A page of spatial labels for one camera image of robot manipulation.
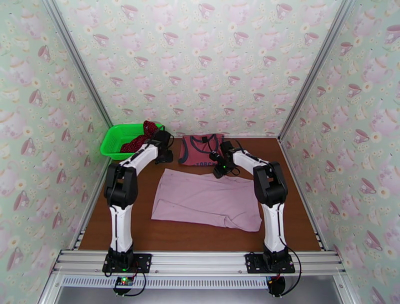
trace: wooden floor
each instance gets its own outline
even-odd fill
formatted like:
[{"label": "wooden floor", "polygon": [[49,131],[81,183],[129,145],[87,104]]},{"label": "wooden floor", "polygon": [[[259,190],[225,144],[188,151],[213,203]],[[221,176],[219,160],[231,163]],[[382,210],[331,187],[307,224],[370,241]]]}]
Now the wooden floor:
[{"label": "wooden floor", "polygon": [[[287,245],[297,251],[318,251],[303,203],[296,189],[284,156],[276,139],[239,139],[244,149],[267,161],[277,161],[282,166],[288,196],[284,207],[284,234]],[[167,164],[150,163],[138,176],[138,197],[132,208],[131,233],[135,250],[143,251],[262,251],[265,236],[264,222],[258,232],[215,227],[175,221],[151,220],[157,185],[165,168],[194,174],[206,174],[213,167],[194,167],[178,164],[181,140],[172,146],[174,161]],[[251,179],[244,169],[241,177]],[[111,242],[111,218],[103,193],[90,218],[80,250],[108,250]]]}]

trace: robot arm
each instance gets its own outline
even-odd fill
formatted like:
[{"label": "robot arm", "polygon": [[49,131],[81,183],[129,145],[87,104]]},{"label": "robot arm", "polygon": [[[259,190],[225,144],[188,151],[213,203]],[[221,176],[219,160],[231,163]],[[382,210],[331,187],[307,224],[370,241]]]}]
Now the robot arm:
[{"label": "robot arm", "polygon": [[131,214],[138,196],[137,177],[153,160],[156,164],[173,161],[173,154],[168,150],[170,137],[168,132],[159,130],[154,139],[142,145],[130,158],[108,167],[104,196],[111,213],[112,240],[103,266],[105,274],[132,270],[135,255]]},{"label": "robot arm", "polygon": [[253,175],[254,193],[264,213],[265,238],[263,260],[271,273],[294,273],[292,258],[284,236],[283,212],[288,187],[278,162],[262,160],[248,151],[234,148],[229,141],[221,145],[223,156],[211,153],[217,161],[215,177],[221,178],[237,166]]}]

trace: red garment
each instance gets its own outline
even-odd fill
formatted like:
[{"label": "red garment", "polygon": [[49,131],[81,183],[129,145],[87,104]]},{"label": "red garment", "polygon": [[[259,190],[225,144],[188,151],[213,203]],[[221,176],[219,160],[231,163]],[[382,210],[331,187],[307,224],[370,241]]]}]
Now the red garment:
[{"label": "red garment", "polygon": [[143,123],[143,135],[139,135],[134,140],[124,143],[121,147],[121,153],[135,153],[141,146],[159,130],[154,122],[146,120]]},{"label": "red garment", "polygon": [[178,163],[187,166],[214,166],[216,161],[210,159],[210,152],[222,155],[220,144],[224,134],[184,135],[180,146]]}]

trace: light pink shirt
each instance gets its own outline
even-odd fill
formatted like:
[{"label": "light pink shirt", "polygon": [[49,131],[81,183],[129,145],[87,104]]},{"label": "light pink shirt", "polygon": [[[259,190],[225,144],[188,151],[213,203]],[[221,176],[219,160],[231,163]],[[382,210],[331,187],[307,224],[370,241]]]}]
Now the light pink shirt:
[{"label": "light pink shirt", "polygon": [[208,224],[259,231],[261,225],[253,181],[213,174],[165,169],[155,194],[152,220]]}]

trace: floral wallpaper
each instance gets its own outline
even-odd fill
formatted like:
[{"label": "floral wallpaper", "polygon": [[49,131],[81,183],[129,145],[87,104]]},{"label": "floral wallpaper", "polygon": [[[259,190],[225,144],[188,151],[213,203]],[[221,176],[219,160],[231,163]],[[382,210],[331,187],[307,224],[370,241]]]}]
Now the floral wallpaper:
[{"label": "floral wallpaper", "polygon": [[358,1],[283,139],[363,303],[400,303],[399,9]]},{"label": "floral wallpaper", "polygon": [[107,126],[40,1],[2,1],[0,25],[0,303],[36,303],[94,195]]},{"label": "floral wallpaper", "polygon": [[57,0],[114,124],[277,136],[339,0]]}]

